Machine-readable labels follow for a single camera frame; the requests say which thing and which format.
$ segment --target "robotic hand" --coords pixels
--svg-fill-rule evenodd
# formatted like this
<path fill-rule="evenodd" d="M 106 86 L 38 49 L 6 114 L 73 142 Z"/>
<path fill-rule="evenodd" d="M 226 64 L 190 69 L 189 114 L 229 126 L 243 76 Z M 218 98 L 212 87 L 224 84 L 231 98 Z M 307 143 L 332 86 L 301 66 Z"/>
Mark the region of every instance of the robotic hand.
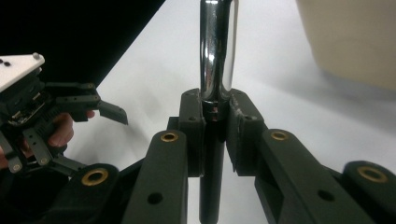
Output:
<path fill-rule="evenodd" d="M 52 147 L 48 139 L 53 121 L 69 113 L 76 122 L 87 121 L 87 111 L 127 124 L 125 111 L 101 100 L 91 83 L 43 83 L 39 80 L 42 55 L 0 57 L 0 146 L 13 174 L 50 168 L 71 176 L 84 167 L 62 155 L 64 147 Z M 19 142 L 25 139 L 34 154 L 27 159 Z"/>

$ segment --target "beige object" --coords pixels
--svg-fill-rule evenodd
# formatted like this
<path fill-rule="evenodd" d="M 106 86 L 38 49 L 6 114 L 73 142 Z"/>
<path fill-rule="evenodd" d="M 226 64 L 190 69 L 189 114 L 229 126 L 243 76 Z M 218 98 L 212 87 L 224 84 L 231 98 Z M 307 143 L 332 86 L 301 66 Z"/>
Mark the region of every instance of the beige object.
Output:
<path fill-rule="evenodd" d="M 320 68 L 396 90 L 396 0 L 297 0 Z"/>

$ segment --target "metal rod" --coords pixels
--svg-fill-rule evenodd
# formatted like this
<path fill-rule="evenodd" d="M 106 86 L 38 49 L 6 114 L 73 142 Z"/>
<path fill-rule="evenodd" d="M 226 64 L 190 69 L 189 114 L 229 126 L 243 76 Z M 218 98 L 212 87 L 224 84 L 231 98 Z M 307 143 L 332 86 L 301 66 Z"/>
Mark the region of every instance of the metal rod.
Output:
<path fill-rule="evenodd" d="M 238 0 L 201 0 L 201 98 L 204 117 L 228 115 Z"/>

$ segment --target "white background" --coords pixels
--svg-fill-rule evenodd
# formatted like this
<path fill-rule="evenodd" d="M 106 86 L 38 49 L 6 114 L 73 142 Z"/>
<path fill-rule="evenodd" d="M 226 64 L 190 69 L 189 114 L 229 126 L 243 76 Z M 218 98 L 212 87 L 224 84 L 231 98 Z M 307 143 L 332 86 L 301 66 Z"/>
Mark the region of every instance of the white background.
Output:
<path fill-rule="evenodd" d="M 119 169 L 145 156 L 151 137 L 178 115 L 180 94 L 199 88 L 199 3 L 166 0 L 98 88 L 126 110 L 129 125 L 98 115 L 77 123 L 66 156 Z M 294 1 L 240 1 L 233 88 L 322 164 L 342 172 L 366 160 L 396 173 L 396 92 L 318 69 Z M 253 178 L 234 174 L 228 155 L 222 186 L 220 224 L 265 223 Z M 199 223 L 198 179 L 189 188 L 189 223 Z"/>

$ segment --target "white electronic device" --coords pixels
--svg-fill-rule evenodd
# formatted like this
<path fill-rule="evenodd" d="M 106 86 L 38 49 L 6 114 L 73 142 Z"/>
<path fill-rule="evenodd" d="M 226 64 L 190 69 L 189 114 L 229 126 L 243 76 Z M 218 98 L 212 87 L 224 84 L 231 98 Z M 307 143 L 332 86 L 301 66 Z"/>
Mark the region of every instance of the white electronic device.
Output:
<path fill-rule="evenodd" d="M 38 53 L 0 56 L 0 92 L 39 69 L 44 57 Z"/>

